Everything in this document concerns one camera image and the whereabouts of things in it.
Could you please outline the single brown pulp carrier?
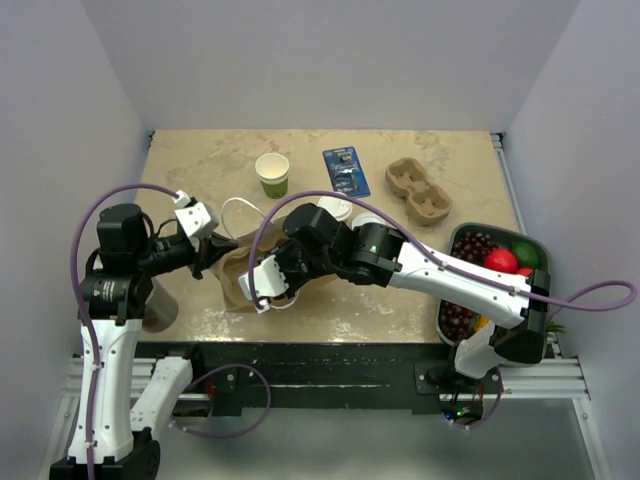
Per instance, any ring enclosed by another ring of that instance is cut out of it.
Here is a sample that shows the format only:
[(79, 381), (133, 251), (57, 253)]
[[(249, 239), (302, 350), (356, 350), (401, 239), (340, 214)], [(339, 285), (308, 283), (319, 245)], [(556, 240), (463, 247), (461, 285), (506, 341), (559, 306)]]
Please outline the single brown pulp carrier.
[(224, 296), (226, 309), (231, 312), (249, 312), (252, 303), (246, 299), (238, 278), (247, 272), (250, 246), (241, 246), (225, 254), (216, 264), (215, 276), (218, 278)]

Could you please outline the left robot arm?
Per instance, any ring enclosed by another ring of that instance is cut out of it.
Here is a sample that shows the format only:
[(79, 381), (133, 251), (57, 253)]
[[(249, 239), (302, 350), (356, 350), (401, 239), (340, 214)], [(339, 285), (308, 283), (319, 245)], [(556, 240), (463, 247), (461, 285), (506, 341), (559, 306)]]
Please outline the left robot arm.
[(53, 463), (52, 479), (153, 479), (160, 463), (160, 437), (182, 391), (207, 380), (197, 350), (188, 348), (156, 361), (148, 385), (131, 398), (135, 351), (144, 321), (161, 330), (177, 316), (174, 301), (161, 302), (159, 275), (187, 268), (195, 279), (236, 249), (216, 233), (212, 210), (195, 199), (178, 201), (177, 225), (165, 237), (150, 232), (148, 216), (133, 203), (103, 210), (99, 241), (79, 284), (87, 314), (83, 374), (76, 429), (65, 458)]

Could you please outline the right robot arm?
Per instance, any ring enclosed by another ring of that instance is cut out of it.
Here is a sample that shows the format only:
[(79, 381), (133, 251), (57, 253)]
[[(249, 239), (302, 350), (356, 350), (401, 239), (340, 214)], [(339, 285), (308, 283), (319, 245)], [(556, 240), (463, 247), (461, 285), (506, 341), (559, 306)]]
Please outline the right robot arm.
[(546, 305), (534, 296), (547, 291), (546, 273), (524, 277), (473, 265), (390, 225), (350, 229), (311, 203), (295, 208), (283, 231), (288, 239), (274, 255), (287, 297), (313, 279), (335, 275), (355, 285), (437, 296), (487, 317), (487, 325), (451, 354), (445, 379), (456, 392), (469, 392), (503, 362), (534, 365), (543, 358)]

